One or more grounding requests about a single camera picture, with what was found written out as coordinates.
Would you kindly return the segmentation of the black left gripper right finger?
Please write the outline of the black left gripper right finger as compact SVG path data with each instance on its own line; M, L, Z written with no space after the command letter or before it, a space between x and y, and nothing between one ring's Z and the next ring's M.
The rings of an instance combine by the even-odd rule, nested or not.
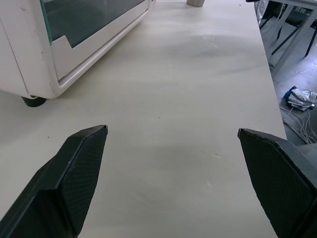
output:
M278 238L317 238L317 143L296 146L241 128L244 158L257 198Z

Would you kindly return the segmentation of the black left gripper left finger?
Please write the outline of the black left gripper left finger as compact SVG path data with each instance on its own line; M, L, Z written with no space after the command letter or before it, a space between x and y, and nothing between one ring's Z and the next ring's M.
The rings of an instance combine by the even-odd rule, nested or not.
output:
M0 238L78 238L97 186L108 127L69 136L0 221Z

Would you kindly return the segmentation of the black round rubber foot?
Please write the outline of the black round rubber foot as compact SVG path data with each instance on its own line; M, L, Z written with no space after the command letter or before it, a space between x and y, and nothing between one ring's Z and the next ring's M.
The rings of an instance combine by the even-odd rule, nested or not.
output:
M32 108L39 107L46 102L46 98L42 98L42 97L36 97L32 99L25 98L25 97L21 97L21 98L28 107L32 107Z

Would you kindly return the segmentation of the white glass-door appliance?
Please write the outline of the white glass-door appliance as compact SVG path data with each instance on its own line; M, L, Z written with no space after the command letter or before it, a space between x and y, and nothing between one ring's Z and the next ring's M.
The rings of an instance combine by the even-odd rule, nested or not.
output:
M1 91L29 99L56 98L112 47L58 80L40 0L0 0Z

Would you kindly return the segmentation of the crumpled grey blue cloth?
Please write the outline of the crumpled grey blue cloth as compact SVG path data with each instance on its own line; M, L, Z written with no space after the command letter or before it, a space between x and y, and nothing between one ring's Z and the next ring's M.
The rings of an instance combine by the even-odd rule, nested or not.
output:
M290 107L305 112L306 110L312 110L315 107L317 93L312 90L302 90L293 86L284 94L284 99Z

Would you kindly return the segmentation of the black chair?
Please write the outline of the black chair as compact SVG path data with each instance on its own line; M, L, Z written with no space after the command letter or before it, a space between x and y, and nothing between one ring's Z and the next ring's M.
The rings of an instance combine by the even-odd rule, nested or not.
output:
M260 23L260 29L262 29L265 24L273 17L280 19L281 15L280 11L282 13L285 11L287 5L284 3L275 2L272 0L268 0L267 7L263 13L263 16L261 17L259 23ZM274 55L303 25L304 20L307 18L308 13L310 13L311 10L308 8L300 7L299 10L292 10L287 19L285 20L285 23L295 27L295 29L288 35L282 43L271 53L271 55ZM313 33L313 36L310 40L310 43L308 45L307 51L305 53L305 57L310 53L310 50L313 46L313 43L315 41L315 38L317 36L317 19L314 20L314 22L310 26L315 31Z

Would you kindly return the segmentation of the grey office desk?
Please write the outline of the grey office desk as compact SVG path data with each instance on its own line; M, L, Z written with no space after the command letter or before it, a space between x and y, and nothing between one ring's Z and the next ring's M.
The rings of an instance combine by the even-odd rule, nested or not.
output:
M271 55L274 55L289 39L292 41L288 47L274 65L271 70L272 75L276 75L282 66L285 64L294 48L300 42L302 36L307 32L308 29L314 29L313 36L310 40L305 56L308 56L313 46L314 40L317 37L317 0L271 0L273 2L287 5L281 7L283 10L277 17L276 25L273 27L271 35L279 34L284 23L295 27L293 32L286 37L277 48L275 48Z

